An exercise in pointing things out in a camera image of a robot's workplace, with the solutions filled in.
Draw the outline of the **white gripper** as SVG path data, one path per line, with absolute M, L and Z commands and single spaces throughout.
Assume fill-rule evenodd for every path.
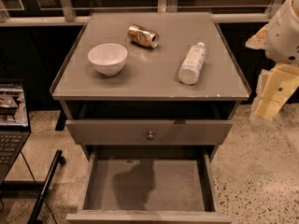
M 246 41 L 245 46 L 249 49 L 265 49 L 267 31 L 266 24 Z M 298 64 L 276 63 L 270 71 L 263 70 L 258 80 L 257 97 L 252 105 L 253 115 L 261 119 L 273 118 L 298 87 Z

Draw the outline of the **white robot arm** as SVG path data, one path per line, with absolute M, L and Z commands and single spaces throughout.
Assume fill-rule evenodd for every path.
M 264 27 L 246 42 L 263 49 L 276 64 L 261 72 L 257 85 L 256 117 L 273 118 L 299 87 L 299 0 L 286 0 Z

